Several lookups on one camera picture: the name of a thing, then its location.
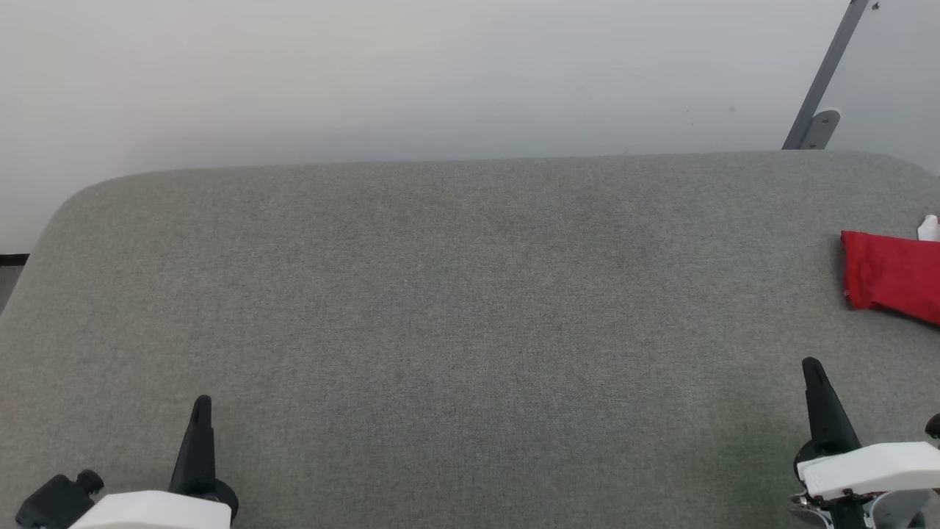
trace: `red fabric bag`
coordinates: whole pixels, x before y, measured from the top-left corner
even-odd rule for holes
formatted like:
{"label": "red fabric bag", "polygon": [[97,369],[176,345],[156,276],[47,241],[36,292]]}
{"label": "red fabric bag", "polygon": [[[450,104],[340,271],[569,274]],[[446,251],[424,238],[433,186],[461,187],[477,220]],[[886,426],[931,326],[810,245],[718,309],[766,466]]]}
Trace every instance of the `red fabric bag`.
{"label": "red fabric bag", "polygon": [[845,295],[940,325],[940,243],[842,232]]}

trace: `white wall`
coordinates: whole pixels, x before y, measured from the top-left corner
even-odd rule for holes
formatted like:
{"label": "white wall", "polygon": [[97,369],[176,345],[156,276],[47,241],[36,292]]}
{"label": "white wall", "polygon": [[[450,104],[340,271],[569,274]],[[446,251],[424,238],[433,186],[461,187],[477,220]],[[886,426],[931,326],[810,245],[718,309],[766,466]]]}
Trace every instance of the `white wall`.
{"label": "white wall", "polygon": [[846,0],[0,0],[0,253],[164,168],[779,149]]}
{"label": "white wall", "polygon": [[940,2],[874,3],[820,103],[841,115],[826,149],[891,154],[940,173]]}

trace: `gray floor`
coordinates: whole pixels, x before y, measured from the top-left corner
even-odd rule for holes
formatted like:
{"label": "gray floor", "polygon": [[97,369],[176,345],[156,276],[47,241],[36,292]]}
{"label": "gray floor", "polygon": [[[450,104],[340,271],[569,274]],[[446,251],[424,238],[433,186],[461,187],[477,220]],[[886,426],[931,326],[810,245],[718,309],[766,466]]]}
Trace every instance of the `gray floor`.
{"label": "gray floor", "polygon": [[20,278],[20,272],[23,272],[22,266],[0,266],[0,313],[7,305],[16,280]]}

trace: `gray metal bar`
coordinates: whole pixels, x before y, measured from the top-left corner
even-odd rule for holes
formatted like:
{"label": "gray metal bar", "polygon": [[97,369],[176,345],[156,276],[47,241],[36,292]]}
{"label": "gray metal bar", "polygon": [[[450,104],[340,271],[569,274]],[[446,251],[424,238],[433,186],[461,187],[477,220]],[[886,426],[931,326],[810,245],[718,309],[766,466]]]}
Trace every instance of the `gray metal bar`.
{"label": "gray metal bar", "polygon": [[842,54],[845,53],[845,48],[849,45],[849,39],[852,38],[855,27],[858,26],[858,21],[862,18],[862,14],[865,13],[865,8],[868,5],[869,0],[850,0],[849,6],[845,9],[845,14],[842,15],[842,22],[838,25],[836,35],[832,38],[829,49],[826,50],[825,56],[822,58],[822,64],[816,72],[813,84],[809,85],[809,92],[803,100],[803,106],[796,114],[796,120],[793,121],[787,140],[783,142],[784,150],[799,149],[803,143],[803,138],[813,121],[813,115],[816,113],[820,101],[823,100],[823,94],[829,86],[829,81],[832,80],[832,74],[836,72],[836,66],[838,66],[839,60],[842,59]]}

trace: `white plastic casing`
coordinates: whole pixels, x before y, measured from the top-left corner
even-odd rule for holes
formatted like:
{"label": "white plastic casing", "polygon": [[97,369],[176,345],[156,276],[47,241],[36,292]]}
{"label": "white plastic casing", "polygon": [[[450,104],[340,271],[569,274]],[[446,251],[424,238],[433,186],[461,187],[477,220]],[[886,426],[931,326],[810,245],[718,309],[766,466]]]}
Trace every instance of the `white plastic casing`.
{"label": "white plastic casing", "polygon": [[886,442],[797,463],[811,497],[834,500],[888,490],[940,488],[940,450],[927,442]]}
{"label": "white plastic casing", "polygon": [[141,490],[104,496],[71,529],[228,529],[231,512],[218,502]]}

